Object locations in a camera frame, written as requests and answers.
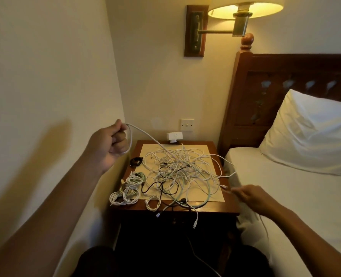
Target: wooden ball finial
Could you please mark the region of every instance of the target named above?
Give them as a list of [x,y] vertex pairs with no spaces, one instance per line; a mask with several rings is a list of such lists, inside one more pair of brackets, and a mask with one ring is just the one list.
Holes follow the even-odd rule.
[[245,34],[245,36],[241,38],[241,49],[245,49],[249,51],[251,49],[251,45],[253,42],[254,42],[254,35],[251,33]]

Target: wall lamp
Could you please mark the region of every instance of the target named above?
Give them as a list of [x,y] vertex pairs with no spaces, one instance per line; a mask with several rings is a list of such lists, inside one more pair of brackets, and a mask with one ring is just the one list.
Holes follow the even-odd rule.
[[[243,37],[249,18],[263,17],[283,9],[284,0],[213,0],[209,5],[187,5],[184,56],[203,57],[206,34]],[[234,20],[232,31],[207,30],[208,17]]]

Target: hand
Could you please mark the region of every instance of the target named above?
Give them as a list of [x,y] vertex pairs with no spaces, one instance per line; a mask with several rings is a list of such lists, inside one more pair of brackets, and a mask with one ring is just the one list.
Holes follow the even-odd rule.
[[126,134],[123,132],[127,129],[127,125],[121,120],[99,129],[92,134],[81,158],[98,167],[101,173],[105,173],[128,150]]
[[254,212],[272,219],[282,208],[261,186],[247,185],[232,188],[238,199],[247,204]]

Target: pillowcase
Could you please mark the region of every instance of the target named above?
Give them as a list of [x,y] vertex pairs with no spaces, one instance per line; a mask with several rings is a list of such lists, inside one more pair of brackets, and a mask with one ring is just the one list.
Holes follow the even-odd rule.
[[341,174],[341,102],[290,89],[260,150],[291,167]]

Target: beige paper sheet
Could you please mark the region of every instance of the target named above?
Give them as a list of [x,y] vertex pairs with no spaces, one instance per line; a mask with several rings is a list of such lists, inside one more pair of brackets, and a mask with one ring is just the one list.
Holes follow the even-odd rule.
[[[186,149],[200,149],[201,151],[204,152],[204,154],[209,154],[209,149],[207,145],[184,145]],[[181,149],[182,145],[164,145],[164,147],[166,149],[172,149],[172,150],[176,150],[176,149]],[[158,149],[160,149],[161,147],[158,144],[144,144],[142,146],[142,150],[140,153],[141,157],[145,157],[145,155],[148,152],[155,152]],[[204,161],[206,161],[210,167],[211,167],[211,172],[215,174],[215,169],[214,169],[214,165],[213,165],[213,161],[210,158],[203,158]],[[148,167],[150,167],[151,169],[158,169],[158,165],[155,164],[154,159],[151,159],[151,156],[147,156],[146,159],[146,165]],[[209,167],[205,164],[200,164],[200,167],[209,171]],[[146,169],[142,164],[136,168],[136,172],[142,172],[144,173],[146,176],[149,175],[150,171],[148,169]],[[145,183],[145,185],[143,186],[143,190],[145,191],[153,182],[152,178],[148,179],[148,182]],[[223,198],[223,194],[221,191],[221,188],[218,188],[218,186],[213,182],[212,179],[208,180],[208,183],[210,183],[210,191],[211,193],[214,193],[216,190],[218,190],[217,192],[215,192],[215,194],[213,194],[209,201],[217,201],[217,202],[224,202],[224,198]],[[204,201],[205,199],[207,199],[207,194],[205,194],[200,187],[197,185],[199,184],[200,187],[203,188],[204,191],[208,191],[207,188],[207,184],[205,181],[200,181],[200,180],[196,180],[193,181],[191,183],[191,186],[189,188],[188,191],[188,200],[189,201]],[[176,185],[171,189],[172,192],[175,192],[177,190]],[[178,189],[177,194],[173,195],[175,198],[177,198],[177,195],[180,193],[181,188]],[[148,199],[151,195],[160,195],[160,191],[158,188],[156,187],[151,187],[150,190],[145,194],[141,194],[140,195],[140,199]],[[181,196],[179,197],[179,199],[184,198],[186,196],[186,188],[183,189],[183,192],[181,194]],[[162,195],[162,200],[173,200],[169,195]]]

